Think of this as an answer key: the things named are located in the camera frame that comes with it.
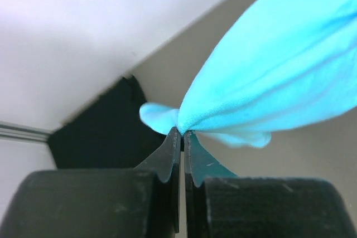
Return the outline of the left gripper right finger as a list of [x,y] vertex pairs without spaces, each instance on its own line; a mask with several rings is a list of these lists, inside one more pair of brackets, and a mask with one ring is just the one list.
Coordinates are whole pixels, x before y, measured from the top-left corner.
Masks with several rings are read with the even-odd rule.
[[186,196],[187,237],[209,237],[209,205],[205,191],[205,179],[237,178],[199,142],[195,132],[188,131],[183,137]]

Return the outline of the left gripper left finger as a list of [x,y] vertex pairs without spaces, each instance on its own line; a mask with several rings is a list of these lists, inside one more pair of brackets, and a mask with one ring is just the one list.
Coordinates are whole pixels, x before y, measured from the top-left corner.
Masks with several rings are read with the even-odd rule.
[[170,199],[170,218],[176,234],[180,223],[180,162],[181,134],[173,127],[163,143],[136,167],[154,171],[158,179],[168,186],[166,197]]

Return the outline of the light blue t shirt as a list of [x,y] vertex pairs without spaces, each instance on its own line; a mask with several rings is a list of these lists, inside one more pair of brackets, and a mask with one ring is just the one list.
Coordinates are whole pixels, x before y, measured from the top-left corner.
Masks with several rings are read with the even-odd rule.
[[194,78],[178,109],[139,116],[155,132],[266,146],[273,132],[356,107],[356,0],[256,0]]

